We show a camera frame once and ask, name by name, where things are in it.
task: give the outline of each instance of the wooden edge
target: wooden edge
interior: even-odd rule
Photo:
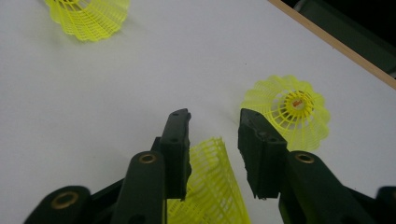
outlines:
[[[358,53],[356,53],[354,50],[350,49],[348,46],[334,38],[332,35],[329,35],[327,32],[322,30],[320,27],[315,25],[312,21],[295,11],[293,8],[289,7],[286,5],[284,2],[281,0],[268,0],[271,4],[285,12],[287,15],[295,19],[297,22],[299,22],[302,26],[307,28],[309,31],[323,39],[325,42],[333,46],[335,49],[346,55],[350,60],[353,62],[357,63],[364,69],[366,69],[368,72],[388,84],[390,87],[392,87],[394,90],[396,90],[396,80],[393,79],[390,75],[379,69],[377,66],[374,64],[370,63],[363,57],[361,57]]]

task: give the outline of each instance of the plastic shuttlecock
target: plastic shuttlecock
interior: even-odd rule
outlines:
[[[129,0],[45,0],[51,18],[79,40],[98,41],[117,32],[128,15]]]
[[[262,113],[288,141],[288,150],[313,150],[327,137],[330,113],[306,81],[270,76],[247,91],[242,108]]]
[[[192,147],[190,164],[186,200],[168,200],[168,223],[250,223],[221,139]]]

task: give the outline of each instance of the white table surface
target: white table surface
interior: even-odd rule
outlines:
[[[350,188],[396,185],[396,91],[265,0],[134,0],[120,32],[80,43],[43,0],[0,4],[0,222],[22,223],[53,190],[92,193],[150,150],[187,107],[191,145],[222,136],[252,223],[281,223],[254,200],[237,149],[239,105],[270,75],[327,100],[319,155]]]

